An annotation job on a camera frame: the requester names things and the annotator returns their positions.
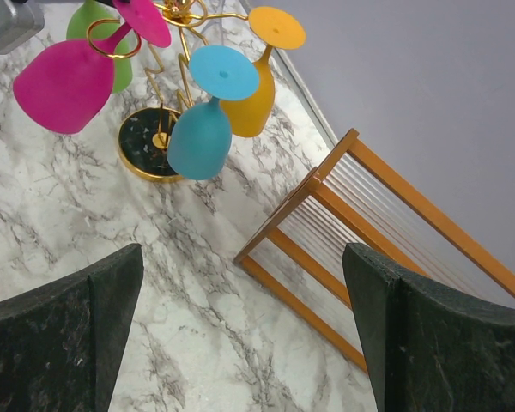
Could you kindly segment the pink plastic goblet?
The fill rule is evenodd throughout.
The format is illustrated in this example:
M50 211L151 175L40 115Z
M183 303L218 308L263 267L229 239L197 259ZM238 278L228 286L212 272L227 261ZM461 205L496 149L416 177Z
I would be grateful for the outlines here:
M81 38L44 49L15 78L15 99L35 123L60 134L80 132L108 101L117 60L134 57L144 40L170 46L171 34L157 4L112 5L118 19L92 21Z

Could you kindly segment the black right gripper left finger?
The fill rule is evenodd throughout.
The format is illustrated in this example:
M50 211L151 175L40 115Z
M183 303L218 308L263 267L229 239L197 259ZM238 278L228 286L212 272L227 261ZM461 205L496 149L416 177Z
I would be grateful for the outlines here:
M133 243L0 302L0 411L106 411L143 279Z

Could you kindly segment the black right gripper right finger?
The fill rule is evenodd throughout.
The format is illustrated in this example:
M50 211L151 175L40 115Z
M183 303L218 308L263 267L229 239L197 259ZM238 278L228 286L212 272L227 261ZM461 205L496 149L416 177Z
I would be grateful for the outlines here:
M515 411L515 309L360 243L342 268L379 411Z

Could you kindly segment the teal plastic goblet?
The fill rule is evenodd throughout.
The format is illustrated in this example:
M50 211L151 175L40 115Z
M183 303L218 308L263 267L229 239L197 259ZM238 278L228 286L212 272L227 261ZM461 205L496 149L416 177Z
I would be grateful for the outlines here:
M224 45L196 49L188 69L210 99L181 114L167 147L167 162L186 179L212 179L223 168L232 142L231 124L220 102L253 95L259 75L246 56Z

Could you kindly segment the green plastic goblet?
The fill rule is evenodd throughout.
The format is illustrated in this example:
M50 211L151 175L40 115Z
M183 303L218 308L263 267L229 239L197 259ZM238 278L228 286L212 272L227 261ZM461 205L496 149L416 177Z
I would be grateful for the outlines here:
M66 39L85 39L89 26L95 21L103 19L114 19L114 16L100 3L92 0L84 1L82 6L70 18ZM103 23L93 30L92 38L97 40L106 39L119 27L119 23ZM122 92L130 85L131 81L131 61L129 59L115 60L115 78L112 92L114 94Z

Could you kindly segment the orange plastic goblet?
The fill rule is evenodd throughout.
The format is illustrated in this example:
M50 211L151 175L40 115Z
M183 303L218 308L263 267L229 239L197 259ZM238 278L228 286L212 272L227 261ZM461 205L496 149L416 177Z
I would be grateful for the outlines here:
M234 135L258 136L272 111L276 86L270 68L270 55L277 49L295 50L304 45L306 32L289 13L270 6L259 6L248 15L251 30L265 43L265 49L253 65L259 75L256 92L244 100L221 102Z

